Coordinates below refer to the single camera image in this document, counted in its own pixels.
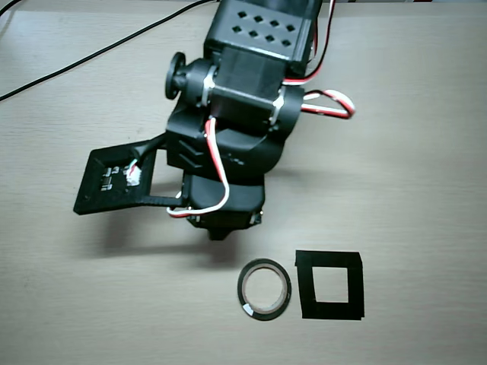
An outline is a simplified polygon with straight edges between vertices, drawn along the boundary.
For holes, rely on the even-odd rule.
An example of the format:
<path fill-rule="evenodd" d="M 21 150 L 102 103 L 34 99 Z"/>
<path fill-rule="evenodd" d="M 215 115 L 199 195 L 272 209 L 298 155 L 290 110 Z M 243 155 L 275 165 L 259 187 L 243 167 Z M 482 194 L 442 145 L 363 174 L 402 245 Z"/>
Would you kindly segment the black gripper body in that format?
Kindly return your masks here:
<path fill-rule="evenodd" d="M 183 170 L 183 209 L 168 209 L 195 227 L 242 230 L 259 223 L 264 176 L 279 161 L 283 143 L 247 135 L 216 122 L 171 123 L 167 162 Z"/>

